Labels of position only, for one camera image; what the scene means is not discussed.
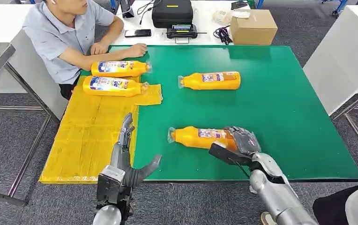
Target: gray carpet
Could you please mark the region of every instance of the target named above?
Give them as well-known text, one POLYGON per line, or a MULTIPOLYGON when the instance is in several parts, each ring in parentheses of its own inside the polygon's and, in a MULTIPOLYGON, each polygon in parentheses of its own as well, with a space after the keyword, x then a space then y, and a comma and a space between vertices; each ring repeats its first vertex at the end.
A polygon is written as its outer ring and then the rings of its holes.
MULTIPOLYGON (((108 7, 107 0, 99 0, 108 7)), ((289 45, 301 65, 315 50, 335 21, 330 12, 337 3, 310 0, 265 0, 278 25, 273 42, 289 45)), ((26 94, 0 95, 0 104, 33 105, 26 94)), ((358 123, 358 111, 351 113, 358 123)), ((22 158, 37 135, 42 112, 0 112, 0 191, 6 193, 22 158)), ((335 126, 358 165, 358 138, 344 118, 335 126)), ((0 203, 0 224, 91 224, 96 204, 95 185, 44 185, 38 183, 57 125, 51 122, 42 137, 16 196, 29 201, 19 208, 0 203)), ((358 183, 293 183, 306 209, 313 201, 358 183)), ((133 225, 255 225, 265 210, 247 183, 237 184, 143 184, 134 190, 133 225)))

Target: black case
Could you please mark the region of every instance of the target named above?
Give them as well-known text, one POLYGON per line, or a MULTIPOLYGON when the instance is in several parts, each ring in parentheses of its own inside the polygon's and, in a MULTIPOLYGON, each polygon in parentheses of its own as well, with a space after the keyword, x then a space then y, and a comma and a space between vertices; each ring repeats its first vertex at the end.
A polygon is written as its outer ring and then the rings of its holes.
POLYGON ((151 13, 156 28, 171 28, 177 24, 192 24, 193 8, 189 0, 155 0, 151 13))

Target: electronic device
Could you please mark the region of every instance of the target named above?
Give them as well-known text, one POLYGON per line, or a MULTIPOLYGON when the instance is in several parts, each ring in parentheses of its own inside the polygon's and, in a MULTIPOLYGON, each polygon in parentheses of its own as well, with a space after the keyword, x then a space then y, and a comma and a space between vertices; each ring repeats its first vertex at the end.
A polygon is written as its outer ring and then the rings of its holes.
POLYGON ((237 8, 242 8, 248 6, 248 2, 247 1, 236 1, 236 2, 232 2, 231 3, 231 9, 235 10, 237 8))
POLYGON ((135 0, 120 0, 121 14, 123 18, 135 17, 134 11, 132 10, 132 4, 135 0))
POLYGON ((197 27, 194 24, 178 24, 167 28, 167 38, 197 38, 197 27))
POLYGON ((143 30, 126 30, 124 36, 126 38, 134 38, 134 37, 151 37, 150 29, 143 30))

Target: black cable bundle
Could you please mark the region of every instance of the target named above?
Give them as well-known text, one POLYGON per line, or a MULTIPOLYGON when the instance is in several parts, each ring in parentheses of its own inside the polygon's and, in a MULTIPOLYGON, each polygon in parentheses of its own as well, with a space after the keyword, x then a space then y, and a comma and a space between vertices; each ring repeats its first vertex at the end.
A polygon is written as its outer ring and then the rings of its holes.
POLYGON ((229 43, 232 43, 233 41, 230 39, 229 37, 229 32, 227 31, 227 28, 230 27, 229 26, 225 26, 225 27, 221 27, 216 29, 216 31, 214 31, 214 36, 216 38, 219 38, 220 41, 223 43, 225 43, 226 45, 228 45, 229 43))

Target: man's hand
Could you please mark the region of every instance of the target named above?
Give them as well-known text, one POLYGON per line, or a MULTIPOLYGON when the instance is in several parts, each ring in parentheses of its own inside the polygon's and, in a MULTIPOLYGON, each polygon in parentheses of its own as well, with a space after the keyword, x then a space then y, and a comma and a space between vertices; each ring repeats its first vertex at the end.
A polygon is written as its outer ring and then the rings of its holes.
POLYGON ((99 55, 107 52, 109 45, 106 45, 102 42, 96 42, 91 47, 91 55, 99 55))
POLYGON ((145 55, 146 51, 147 51, 146 44, 137 43, 126 49, 126 58, 142 57, 143 55, 145 55))

